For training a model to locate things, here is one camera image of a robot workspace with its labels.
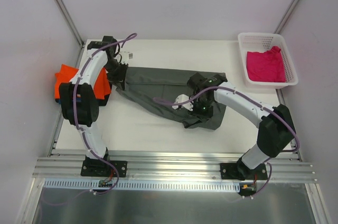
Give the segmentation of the dark grey t shirt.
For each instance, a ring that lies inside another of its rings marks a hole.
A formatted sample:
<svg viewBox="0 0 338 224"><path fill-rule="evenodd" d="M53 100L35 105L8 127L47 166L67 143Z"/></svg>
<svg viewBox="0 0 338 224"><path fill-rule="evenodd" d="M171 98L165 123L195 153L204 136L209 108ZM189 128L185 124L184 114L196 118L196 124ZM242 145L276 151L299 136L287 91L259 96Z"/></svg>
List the dark grey t shirt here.
<svg viewBox="0 0 338 224"><path fill-rule="evenodd" d="M152 114L182 123L187 129L216 130L221 126L226 112L223 104L213 103L213 116L202 119L185 108L173 109L153 100L164 99L173 103L181 94L189 97L194 95L187 82L195 73L191 70L129 67L124 82L115 78L110 78L110 81L122 97L139 104Z"/></svg>

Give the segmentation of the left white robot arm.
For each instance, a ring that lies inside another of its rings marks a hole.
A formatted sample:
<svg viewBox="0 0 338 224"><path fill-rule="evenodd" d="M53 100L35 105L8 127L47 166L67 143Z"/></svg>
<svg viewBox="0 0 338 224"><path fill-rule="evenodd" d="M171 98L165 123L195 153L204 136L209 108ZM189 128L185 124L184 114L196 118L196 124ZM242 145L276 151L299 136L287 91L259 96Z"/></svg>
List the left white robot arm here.
<svg viewBox="0 0 338 224"><path fill-rule="evenodd" d="M63 118L76 128L82 138L87 150L84 165L87 168L92 166L98 175L108 174L111 163L108 149L96 125L100 101L95 96L95 83L104 70L108 87L114 85L125 89L129 56L121 55L120 51L127 41L136 36L133 33L121 41L112 36L104 36L101 41L90 42L85 63L68 82L59 86Z"/></svg>

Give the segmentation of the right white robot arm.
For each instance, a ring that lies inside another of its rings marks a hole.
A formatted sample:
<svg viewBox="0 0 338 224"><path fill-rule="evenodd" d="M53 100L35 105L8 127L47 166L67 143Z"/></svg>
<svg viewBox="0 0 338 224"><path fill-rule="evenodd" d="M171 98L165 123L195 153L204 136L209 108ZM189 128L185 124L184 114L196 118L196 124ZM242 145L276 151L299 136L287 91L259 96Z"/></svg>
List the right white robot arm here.
<svg viewBox="0 0 338 224"><path fill-rule="evenodd" d="M195 73L187 82L193 90L190 104L195 115L210 118L213 104L229 107L252 122L258 129L253 147L240 157L226 173L233 179L246 180L254 175L256 168L275 158L296 138L289 109L285 105L272 106L241 93L226 77L215 74L205 78Z"/></svg>

